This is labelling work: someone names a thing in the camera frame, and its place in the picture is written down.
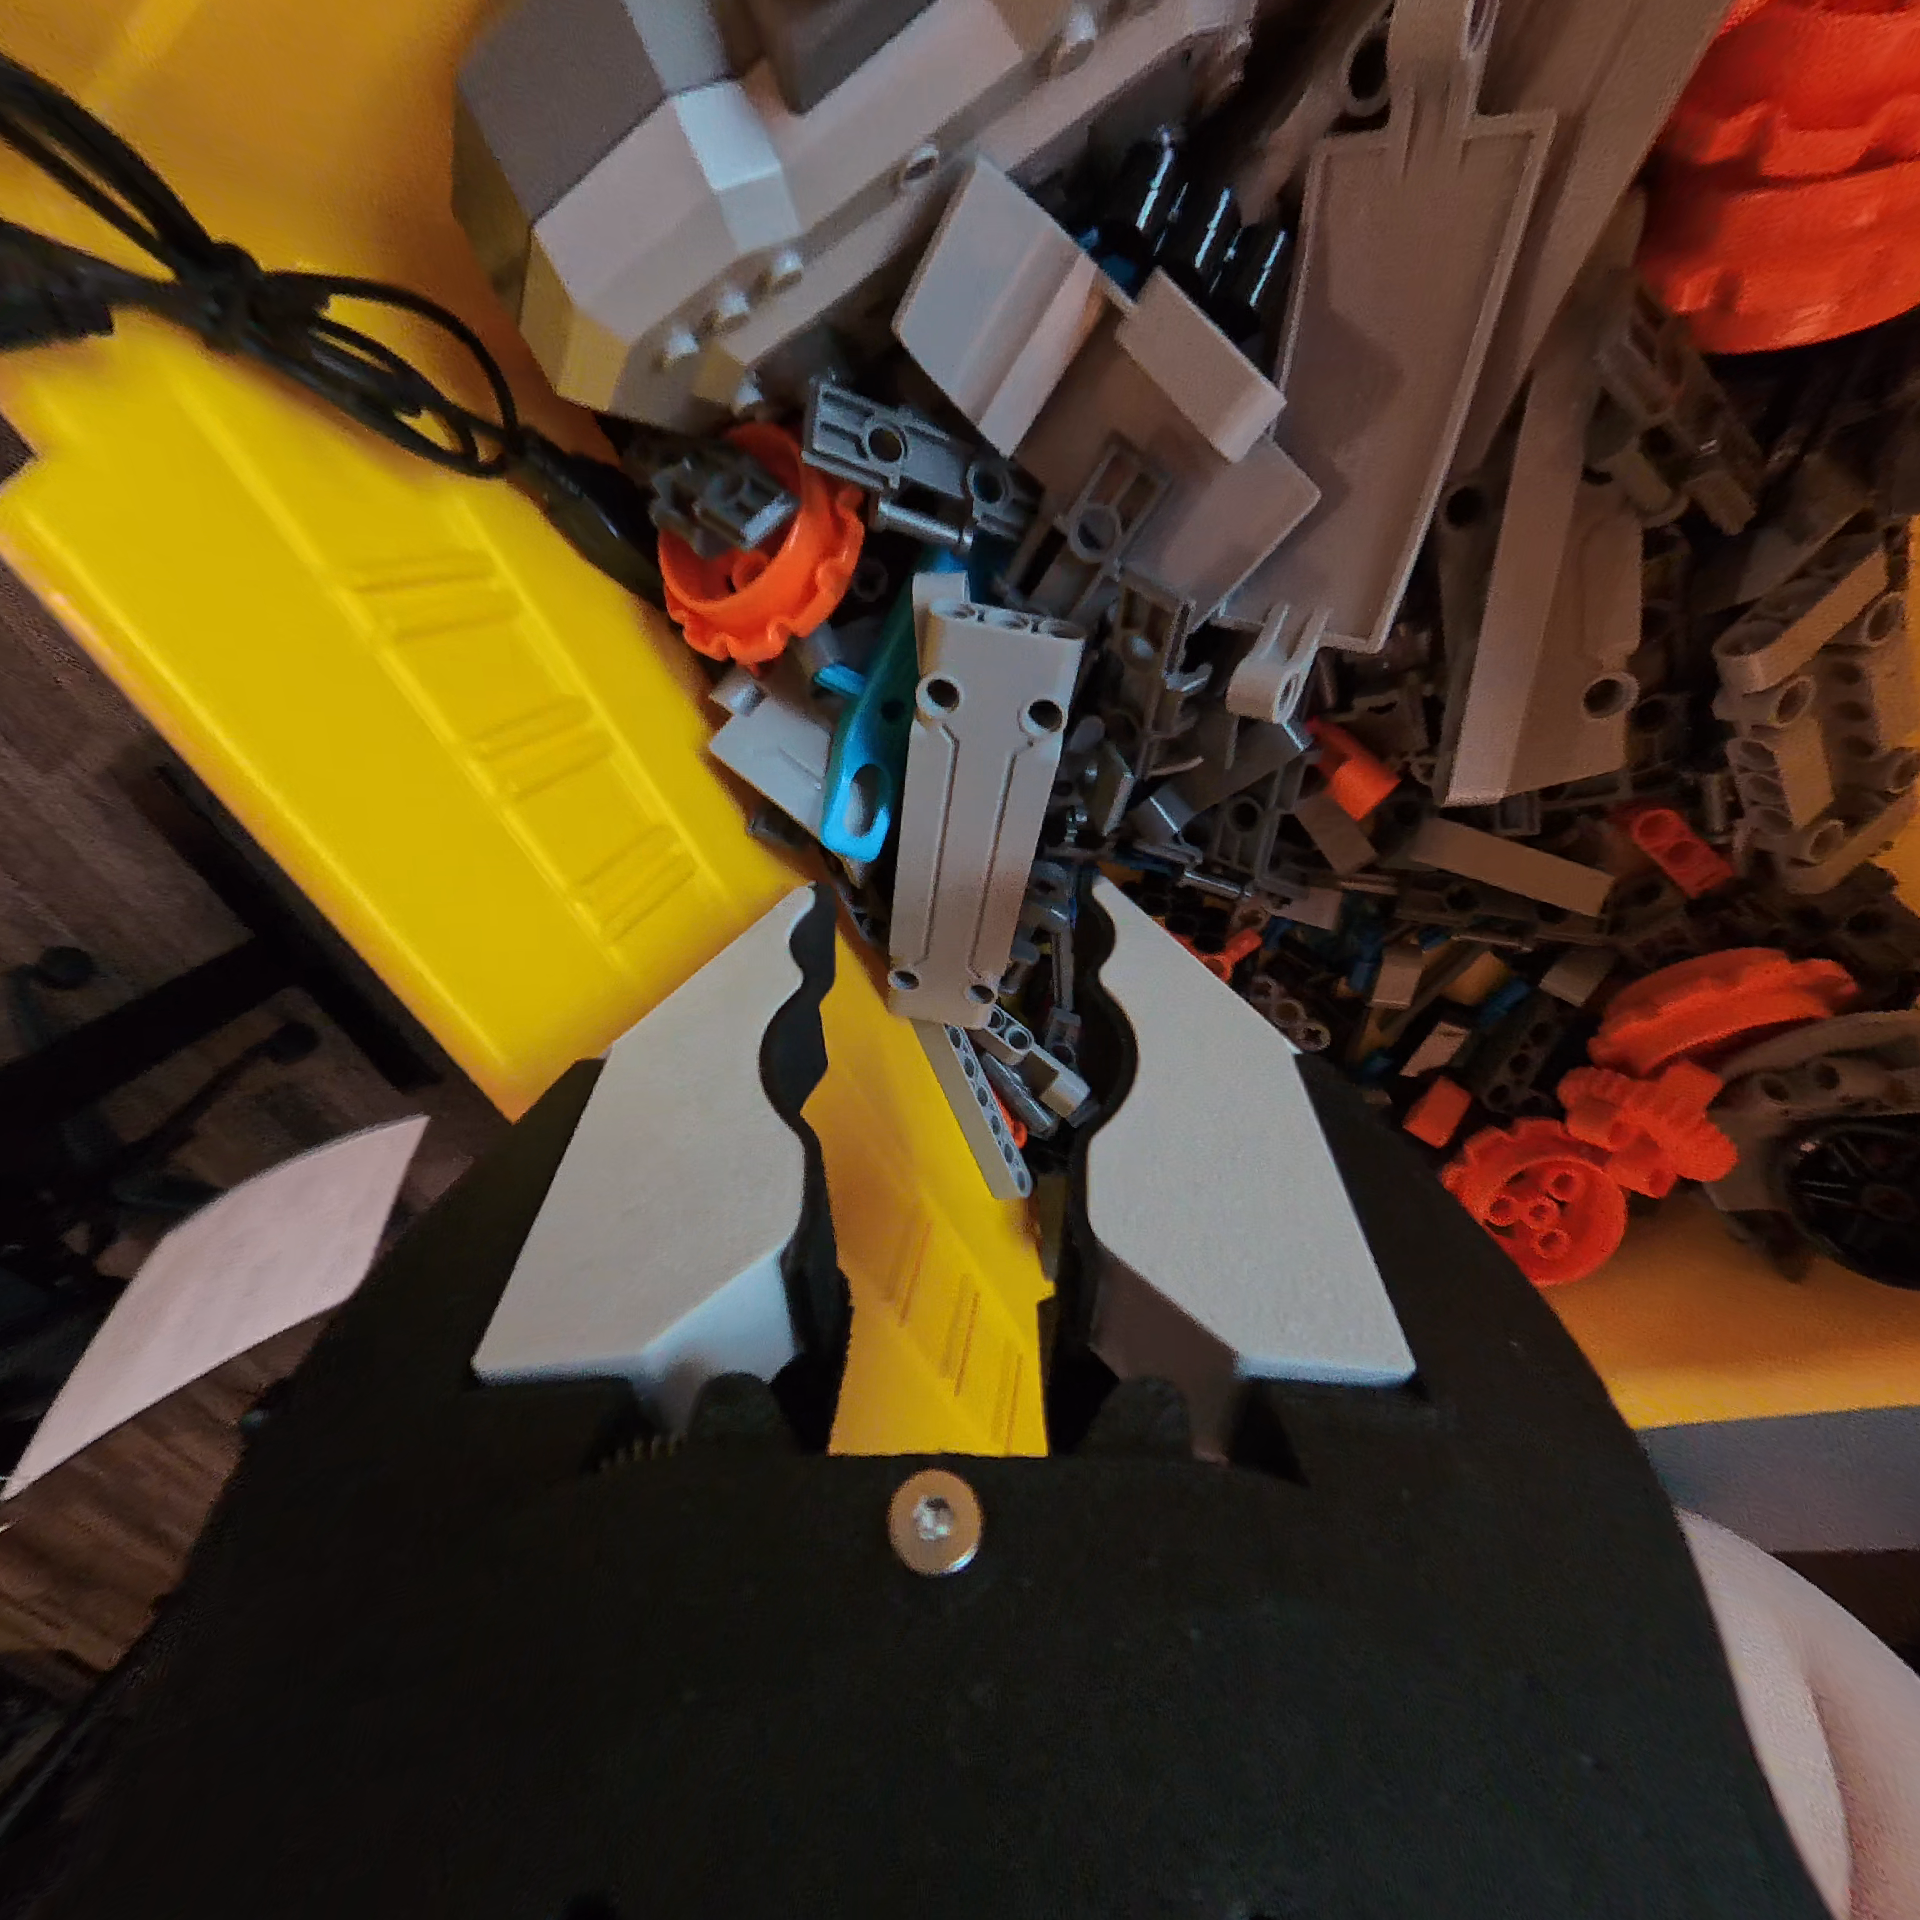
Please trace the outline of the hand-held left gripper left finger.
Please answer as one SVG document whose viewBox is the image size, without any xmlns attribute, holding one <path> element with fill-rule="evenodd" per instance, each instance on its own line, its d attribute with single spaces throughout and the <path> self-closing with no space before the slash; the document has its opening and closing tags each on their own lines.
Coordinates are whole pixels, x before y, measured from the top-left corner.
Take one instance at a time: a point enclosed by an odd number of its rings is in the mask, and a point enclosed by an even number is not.
<svg viewBox="0 0 1920 1920">
<path fill-rule="evenodd" d="M 842 1267 L 805 1109 L 835 919 L 797 886 L 609 1046 L 471 1358 L 482 1380 L 612 1379 L 688 1428 L 711 1380 L 753 1377 L 794 1427 L 832 1427 Z"/>
</svg>

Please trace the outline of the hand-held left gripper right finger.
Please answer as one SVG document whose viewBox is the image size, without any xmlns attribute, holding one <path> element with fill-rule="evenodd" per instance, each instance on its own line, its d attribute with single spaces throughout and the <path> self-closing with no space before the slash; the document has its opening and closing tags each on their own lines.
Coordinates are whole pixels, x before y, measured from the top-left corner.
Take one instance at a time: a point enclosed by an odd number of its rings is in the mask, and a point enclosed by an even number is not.
<svg viewBox="0 0 1920 1920">
<path fill-rule="evenodd" d="M 1049 1442 L 1415 1433 L 1417 1359 L 1298 1049 L 1108 878 L 1088 1007 L 1113 1083 L 1073 1151 Z"/>
</svg>

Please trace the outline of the yellow bin with cable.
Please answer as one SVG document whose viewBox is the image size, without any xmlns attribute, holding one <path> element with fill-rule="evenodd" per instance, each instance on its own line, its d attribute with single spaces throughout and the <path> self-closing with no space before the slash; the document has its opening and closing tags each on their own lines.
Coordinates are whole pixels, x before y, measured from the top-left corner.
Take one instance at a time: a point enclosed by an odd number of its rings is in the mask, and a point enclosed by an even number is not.
<svg viewBox="0 0 1920 1920">
<path fill-rule="evenodd" d="M 267 269 L 393 281 L 539 374 L 448 204 L 488 5 L 3 3 L 4 54 Z M 147 315 L 4 351 L 4 561 L 495 1105 L 517 1117 L 802 878 L 707 753 L 707 674 L 537 505 Z M 840 922 L 823 1141 L 855 1319 L 832 1446 L 1039 1454 L 1027 1212 L 993 1201 Z M 1633 1427 L 1915 1406 L 1915 1293 L 1787 1283 L 1671 1198 L 1546 1295 Z"/>
</svg>

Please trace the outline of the pile of building pieces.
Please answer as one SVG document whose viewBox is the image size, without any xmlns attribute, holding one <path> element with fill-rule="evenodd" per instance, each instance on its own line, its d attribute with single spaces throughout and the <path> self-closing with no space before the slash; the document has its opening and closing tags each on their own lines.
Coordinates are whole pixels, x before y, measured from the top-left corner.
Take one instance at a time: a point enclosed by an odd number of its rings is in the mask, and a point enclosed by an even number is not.
<svg viewBox="0 0 1920 1920">
<path fill-rule="evenodd" d="M 1915 1116 L 1915 308 L 1712 355 L 1647 285 L 1731 6 L 492 6 L 452 209 L 618 452 L 520 479 L 664 611 L 660 533 L 797 515 L 735 426 L 867 497 L 827 622 L 704 658 L 887 970 L 898 822 L 818 829 L 907 569 L 1085 636 L 991 1020 L 919 1021 L 995 1198 L 1097 1113 L 1108 873 L 1537 1283 L 1674 1189 L 1828 1262 L 1773 1154 Z"/>
</svg>

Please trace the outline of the white paper sheet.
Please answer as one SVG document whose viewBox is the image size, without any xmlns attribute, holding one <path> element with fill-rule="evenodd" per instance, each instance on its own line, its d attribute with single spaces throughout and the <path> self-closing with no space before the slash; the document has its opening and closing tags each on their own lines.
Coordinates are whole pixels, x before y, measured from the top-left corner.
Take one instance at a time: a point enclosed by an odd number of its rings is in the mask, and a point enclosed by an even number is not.
<svg viewBox="0 0 1920 1920">
<path fill-rule="evenodd" d="M 4 1500 L 179 1390 L 346 1305 L 378 1259 L 425 1129 L 425 1116 L 409 1116 L 308 1148 L 169 1230 L 40 1420 Z"/>
</svg>

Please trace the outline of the long light grey panel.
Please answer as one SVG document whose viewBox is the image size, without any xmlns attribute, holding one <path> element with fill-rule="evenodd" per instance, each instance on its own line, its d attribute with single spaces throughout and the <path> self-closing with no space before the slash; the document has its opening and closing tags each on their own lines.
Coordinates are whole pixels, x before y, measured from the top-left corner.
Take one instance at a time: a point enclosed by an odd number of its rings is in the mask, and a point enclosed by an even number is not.
<svg viewBox="0 0 1920 1920">
<path fill-rule="evenodd" d="M 1001 990 L 1085 636 L 1049 615 L 929 606 L 887 929 L 901 1017 L 978 1029 Z"/>
</svg>

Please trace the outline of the teal brick separator tool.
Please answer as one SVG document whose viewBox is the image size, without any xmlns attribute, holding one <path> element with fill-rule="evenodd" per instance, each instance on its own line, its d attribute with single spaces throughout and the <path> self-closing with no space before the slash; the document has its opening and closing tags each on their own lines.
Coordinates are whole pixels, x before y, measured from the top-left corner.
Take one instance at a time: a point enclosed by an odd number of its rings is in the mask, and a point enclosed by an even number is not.
<svg viewBox="0 0 1920 1920">
<path fill-rule="evenodd" d="M 898 822 L 906 748 L 915 716 L 919 666 L 917 590 L 935 602 L 970 596 L 965 563 L 925 545 L 880 623 L 865 682 L 835 725 L 823 777 L 823 847 L 851 862 L 876 862 Z"/>
</svg>

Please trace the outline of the black spoked wheel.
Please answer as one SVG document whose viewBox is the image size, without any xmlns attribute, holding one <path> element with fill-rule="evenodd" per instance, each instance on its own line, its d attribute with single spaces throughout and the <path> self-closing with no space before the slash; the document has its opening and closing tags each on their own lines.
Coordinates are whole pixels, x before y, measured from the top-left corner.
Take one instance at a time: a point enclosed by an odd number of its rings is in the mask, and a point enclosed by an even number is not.
<svg viewBox="0 0 1920 1920">
<path fill-rule="evenodd" d="M 1819 1255 L 1863 1281 L 1917 1290 L 1917 1116 L 1816 1123 L 1779 1148 L 1772 1186 Z"/>
</svg>

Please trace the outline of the large orange wheel hub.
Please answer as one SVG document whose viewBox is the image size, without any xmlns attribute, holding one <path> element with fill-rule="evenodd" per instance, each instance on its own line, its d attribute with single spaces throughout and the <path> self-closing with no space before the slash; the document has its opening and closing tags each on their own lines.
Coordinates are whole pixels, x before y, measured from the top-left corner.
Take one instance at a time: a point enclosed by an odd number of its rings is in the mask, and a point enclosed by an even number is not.
<svg viewBox="0 0 1920 1920">
<path fill-rule="evenodd" d="M 867 540 L 867 497 L 805 465 L 797 434 L 780 422 L 739 422 L 725 438 L 795 491 L 797 515 L 772 551 L 727 548 L 711 561 L 660 533 L 664 604 L 697 653 L 759 667 L 823 627 L 845 596 Z"/>
<path fill-rule="evenodd" d="M 1914 314 L 1917 5 L 1733 5 L 1656 143 L 1639 275 L 1712 355 Z"/>
</svg>

